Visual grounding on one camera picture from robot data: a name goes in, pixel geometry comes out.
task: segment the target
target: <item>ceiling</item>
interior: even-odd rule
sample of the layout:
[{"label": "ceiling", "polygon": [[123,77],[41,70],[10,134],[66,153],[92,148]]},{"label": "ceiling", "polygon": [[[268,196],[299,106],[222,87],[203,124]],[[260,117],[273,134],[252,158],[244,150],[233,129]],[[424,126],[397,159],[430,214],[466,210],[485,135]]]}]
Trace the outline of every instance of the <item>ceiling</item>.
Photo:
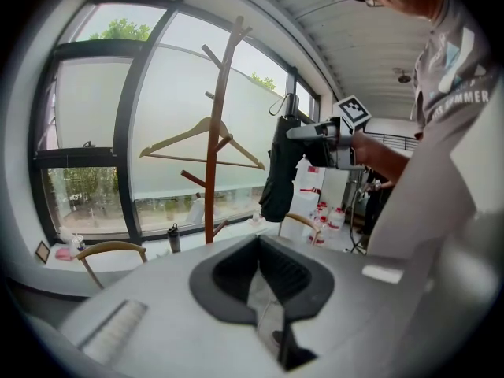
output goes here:
[{"label": "ceiling", "polygon": [[344,95],[356,95],[374,117],[410,117],[413,87],[398,77],[402,69],[412,75],[427,21],[352,0],[275,1],[318,46]]}]

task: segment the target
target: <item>window frame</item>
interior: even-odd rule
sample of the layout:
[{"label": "window frame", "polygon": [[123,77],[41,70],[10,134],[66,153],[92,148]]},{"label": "window frame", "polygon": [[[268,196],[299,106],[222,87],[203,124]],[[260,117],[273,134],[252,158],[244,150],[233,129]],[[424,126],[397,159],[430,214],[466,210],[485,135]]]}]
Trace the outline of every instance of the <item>window frame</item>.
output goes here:
[{"label": "window frame", "polygon": [[[75,41],[86,23],[101,4],[131,4],[165,9],[157,24],[152,29],[147,41],[127,39],[98,39],[90,41]],[[72,17],[65,30],[58,38],[52,54],[46,60],[35,91],[31,108],[30,128],[28,133],[28,168],[30,173],[31,190],[35,208],[51,246],[61,242],[57,232],[57,222],[51,216],[50,203],[47,200],[44,186],[44,170],[51,168],[91,168],[115,167],[119,186],[120,203],[126,223],[127,233],[85,235],[86,243],[93,244],[111,239],[121,239],[138,245],[142,242],[166,239],[166,230],[142,232],[139,215],[132,194],[132,182],[128,165],[128,148],[132,139],[133,120],[135,119],[136,104],[142,89],[146,71],[154,55],[155,47],[160,42],[173,18],[178,14],[186,14],[199,20],[204,20],[228,32],[232,23],[219,16],[208,13],[180,1],[170,0],[88,0]],[[299,113],[305,124],[319,121],[320,96],[298,74],[296,67],[290,66],[279,54],[271,50],[261,41],[247,36],[245,42],[259,50],[266,57],[277,63],[287,73],[285,94],[296,93],[296,83],[300,83],[310,94],[309,117]],[[56,80],[57,70],[62,61],[86,57],[127,57],[132,59],[130,68],[117,106],[117,115],[113,131],[113,145],[111,147],[77,147],[56,150],[37,150],[39,141],[43,139],[45,130],[44,118],[50,91]],[[250,214],[237,214],[228,217],[230,224],[242,222]],[[180,228],[181,235],[203,231],[203,225],[188,225]]]}]

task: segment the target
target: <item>wooden chair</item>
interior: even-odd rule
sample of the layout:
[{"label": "wooden chair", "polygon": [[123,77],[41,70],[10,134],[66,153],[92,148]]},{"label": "wooden chair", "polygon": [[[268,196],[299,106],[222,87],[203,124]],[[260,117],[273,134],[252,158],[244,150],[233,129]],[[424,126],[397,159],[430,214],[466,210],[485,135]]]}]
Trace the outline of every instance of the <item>wooden chair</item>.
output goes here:
[{"label": "wooden chair", "polygon": [[136,250],[140,257],[142,258],[143,263],[147,262],[147,257],[145,256],[146,248],[142,248],[141,246],[135,245],[134,243],[124,243],[121,241],[109,241],[107,243],[97,243],[96,245],[90,246],[87,249],[80,252],[76,258],[79,259],[87,272],[91,275],[91,278],[94,282],[103,290],[102,284],[99,282],[95,273],[87,263],[86,257],[94,255],[94,254],[103,254],[104,252],[111,252],[113,250]]},{"label": "wooden chair", "polygon": [[[298,214],[293,214],[293,213],[288,213],[285,217],[289,217],[292,220],[299,221],[300,223],[303,223],[304,225],[308,225],[308,227],[311,227],[312,230],[315,231],[313,234],[313,239],[312,239],[312,245],[315,245],[315,242],[317,241],[317,238],[319,234],[321,233],[321,229],[318,228],[315,223],[311,220],[308,220],[307,218],[303,216],[299,216]],[[280,223],[280,229],[278,230],[278,235],[280,236],[280,233],[282,232],[282,226],[284,225],[284,222],[282,221]]]}]

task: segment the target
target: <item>railing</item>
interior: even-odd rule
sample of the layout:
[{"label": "railing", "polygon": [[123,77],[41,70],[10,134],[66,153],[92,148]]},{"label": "railing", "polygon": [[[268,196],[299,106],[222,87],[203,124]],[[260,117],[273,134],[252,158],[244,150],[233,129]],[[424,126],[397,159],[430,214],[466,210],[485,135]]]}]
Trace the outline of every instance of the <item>railing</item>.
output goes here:
[{"label": "railing", "polygon": [[401,135],[383,135],[381,133],[367,132],[366,135],[369,135],[374,139],[381,141],[386,146],[396,150],[415,151],[419,143],[418,140],[413,137],[404,137]]}]

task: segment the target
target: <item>window sill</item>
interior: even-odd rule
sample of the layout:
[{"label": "window sill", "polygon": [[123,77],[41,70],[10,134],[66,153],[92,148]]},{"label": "window sill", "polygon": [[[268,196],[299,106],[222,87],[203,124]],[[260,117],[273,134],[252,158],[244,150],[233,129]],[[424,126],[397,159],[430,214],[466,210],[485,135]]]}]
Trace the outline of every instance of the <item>window sill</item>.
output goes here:
[{"label": "window sill", "polygon": [[[232,224],[222,229],[215,237],[215,241],[223,241],[225,239],[234,238],[236,236],[248,234],[278,234],[279,225],[261,221],[258,225],[252,225],[250,220]],[[185,235],[180,237],[180,249],[184,252],[205,245],[205,233],[198,232],[195,234]],[[86,272],[82,262],[73,259],[72,261],[62,261],[56,259],[56,252],[60,248],[64,248],[64,244],[55,244],[50,249],[49,259],[45,264],[48,269],[65,270],[69,272]],[[154,260],[159,256],[163,256],[169,252],[169,241],[167,239],[159,241],[149,241],[143,243],[143,247],[147,249],[147,259]],[[94,272],[121,272],[133,270],[141,264],[140,256],[130,250],[107,252],[100,255],[90,256],[87,259],[89,265]]]}]

